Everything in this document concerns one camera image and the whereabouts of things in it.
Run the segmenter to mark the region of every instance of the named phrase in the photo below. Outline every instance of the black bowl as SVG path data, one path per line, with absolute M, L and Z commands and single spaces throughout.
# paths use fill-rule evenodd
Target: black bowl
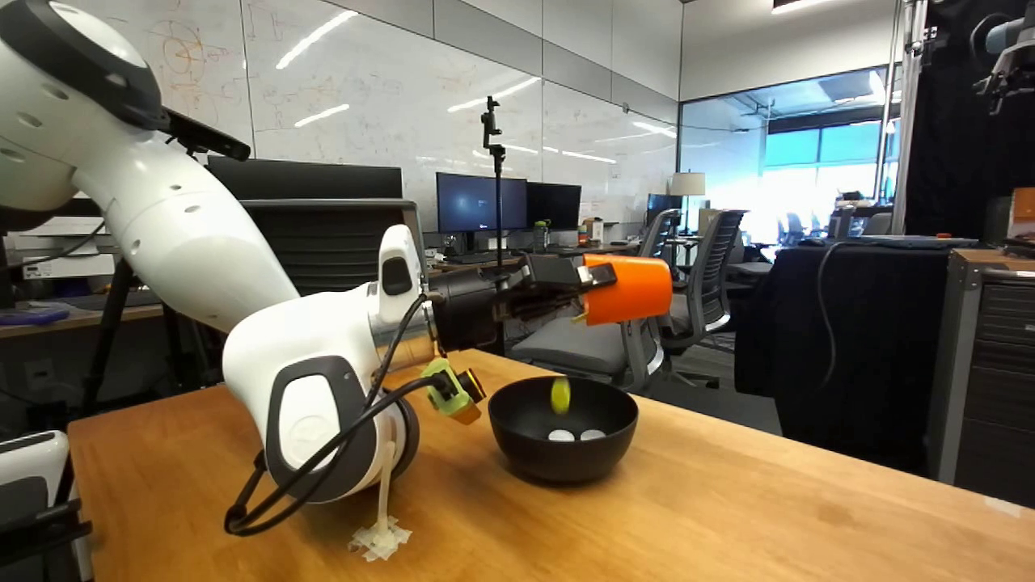
M 608 477 L 639 432 L 639 400 L 592 381 L 571 381 L 571 415 L 551 408 L 553 378 L 491 396 L 489 421 L 506 465 L 543 486 L 584 486 Z

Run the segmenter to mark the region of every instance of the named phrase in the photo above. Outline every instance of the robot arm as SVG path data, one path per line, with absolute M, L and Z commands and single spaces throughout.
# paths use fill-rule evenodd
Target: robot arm
M 978 82 L 978 95 L 989 98 L 992 117 L 1006 100 L 1035 95 L 1035 0 L 1027 0 L 1019 21 L 1001 12 L 979 21 L 969 32 L 978 63 L 992 60 L 989 76 Z
M 478 397 L 471 377 L 436 360 L 410 232 L 385 232 L 379 283 L 298 297 L 235 198 L 172 145 L 225 138 L 162 108 L 154 76 L 116 29 L 68 5 L 3 5 L 0 78 L 0 206 L 49 215 L 87 192 L 132 272 L 179 313 L 231 335 L 225 381 L 284 492 L 334 502 L 409 465 L 417 421 L 381 392 L 389 366 L 435 361 L 420 381 L 450 415 Z M 601 269 L 572 272 L 562 284 L 551 275 L 555 295 L 613 284 Z

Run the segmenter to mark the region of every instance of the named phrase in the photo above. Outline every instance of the wooden table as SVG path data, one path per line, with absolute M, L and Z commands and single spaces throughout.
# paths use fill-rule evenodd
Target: wooden table
M 453 355 L 485 388 L 541 377 Z M 308 580 L 1035 580 L 1035 516 L 943 481 L 641 400 L 613 480 L 543 490 L 506 472 L 489 411 L 464 428 L 415 397 L 420 453 L 391 564 L 348 550 L 372 495 L 227 538 L 257 433 L 225 388 L 70 423 L 98 582 Z

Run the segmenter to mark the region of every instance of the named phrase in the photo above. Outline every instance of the cable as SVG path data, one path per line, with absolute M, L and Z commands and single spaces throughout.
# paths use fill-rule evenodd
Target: cable
M 108 226 L 108 222 L 101 220 L 101 222 L 98 222 L 98 229 L 94 229 L 94 232 L 87 232 L 87 239 L 77 239 L 75 246 L 64 246 L 64 249 L 60 249 L 60 252 L 53 252 L 53 257 L 30 259 L 30 261 L 7 264 L 7 269 L 26 269 L 26 264 L 40 264 L 40 261 L 64 259 L 64 257 L 70 257 L 70 252 L 83 249 L 87 242 L 94 242 L 94 239 L 101 238 L 101 229 L 103 229 L 103 226 Z
M 331 480 L 334 465 L 344 458 L 344 453 L 354 448 L 354 436 L 363 432 L 363 423 L 370 423 L 372 417 L 379 417 L 385 408 L 397 406 L 403 396 L 423 388 L 423 378 L 417 381 L 409 381 L 402 388 L 396 388 L 389 397 L 375 400 L 379 396 L 385 396 L 385 378 L 389 378 L 389 370 L 391 370 L 391 360 L 403 341 L 403 331 L 410 328 L 415 313 L 423 309 L 423 295 L 403 311 L 397 331 L 396 331 L 396 341 L 385 353 L 385 361 L 381 370 L 375 372 L 375 381 L 372 381 L 372 392 L 367 397 L 367 415 L 356 417 L 346 432 L 340 432 L 337 436 L 331 436 L 288 481 L 281 481 L 271 495 L 267 495 L 251 510 L 246 510 L 246 502 L 251 499 L 263 472 L 267 472 L 267 458 L 263 458 L 263 449 L 257 456 L 257 470 L 248 477 L 248 481 L 243 486 L 243 492 L 235 495 L 235 502 L 231 506 L 227 518 L 225 518 L 225 532 L 227 535 L 235 535 L 235 538 L 257 538 L 274 523 L 281 523 L 284 518 L 290 518 L 302 506 L 308 506 L 316 490 Z M 302 480 L 310 480 L 314 470 L 331 456 L 331 465 L 316 477 L 316 481 L 310 490 L 304 490 L 281 516 L 263 521 L 263 523 L 251 523 L 258 521 L 267 510 L 271 510 Z
M 822 257 L 817 261 L 817 272 L 814 272 L 814 295 L 817 295 L 817 316 L 822 316 L 822 328 L 828 335 L 828 372 L 822 377 L 817 381 L 817 392 L 826 392 L 837 372 L 837 338 L 835 338 L 835 325 L 831 325 L 831 311 L 828 311 L 828 301 L 826 301 L 826 292 L 822 292 L 822 278 L 828 275 L 828 261 L 835 259 L 837 249 L 844 246 L 862 246 L 864 239 L 841 239 L 835 246 L 828 246 L 828 252 Z
M 233 502 L 233 507 L 227 510 L 227 532 L 235 538 L 257 538 L 267 535 L 271 529 L 279 529 L 281 521 L 288 521 L 294 510 L 302 510 L 302 506 L 308 506 L 316 490 L 331 480 L 334 464 L 354 448 L 354 436 L 363 432 L 363 423 L 370 423 L 372 417 L 379 417 L 381 411 L 396 408 L 402 397 L 409 397 L 410 392 L 426 388 L 423 378 L 409 381 L 402 388 L 396 388 L 389 397 L 381 397 L 375 408 L 370 408 L 363 417 L 356 417 L 356 423 L 348 423 L 344 433 L 337 433 L 334 439 L 326 439 L 284 486 L 279 486 L 251 516 L 233 516 L 235 507 L 246 506 L 246 499 L 257 492 L 258 477 L 267 472 L 263 453 L 257 458 L 257 472 L 248 477 L 243 495 Z M 298 495 L 281 516 L 263 521 L 263 523 L 248 523 L 258 521 L 274 502 L 281 502 L 302 480 L 308 480 L 326 456 L 334 453 L 331 465 L 316 477 L 316 481 Z

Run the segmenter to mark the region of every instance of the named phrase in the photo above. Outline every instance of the wall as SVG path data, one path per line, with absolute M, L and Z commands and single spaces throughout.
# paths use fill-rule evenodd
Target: wall
M 682 100 L 884 66 L 898 0 L 828 0 L 774 15 L 771 0 L 696 0 L 682 12 Z
M 663 192 L 676 167 L 676 138 L 639 129 L 635 122 L 644 117 L 617 108 L 615 92 L 601 100 L 592 92 L 553 84 L 548 76 L 527 76 L 521 70 L 530 66 L 524 53 L 510 53 L 499 60 L 510 66 L 499 66 L 456 49 L 471 47 L 475 37 L 461 21 L 481 12 L 461 5 L 436 5 L 436 9 L 453 9 L 442 21 L 402 9 L 391 27 L 354 15 L 288 67 L 279 67 L 284 53 L 340 15 L 340 8 L 316 0 L 82 0 L 82 8 L 143 49 L 167 108 L 248 142 L 257 159 L 397 166 L 403 198 L 417 201 L 420 229 L 435 229 L 436 220 L 436 172 L 491 175 L 491 159 L 481 152 L 481 100 L 524 82 L 530 89 L 502 98 L 499 110 L 509 145 L 506 175 L 576 180 L 586 187 L 584 218 L 622 222 L 641 220 L 644 195 Z M 426 38 L 420 29 L 430 24 L 453 41 Z M 450 112 L 467 100 L 478 100 L 478 108 Z M 298 125 L 344 103 L 348 110 Z
M 649 92 L 679 98 L 676 0 L 469 0 Z

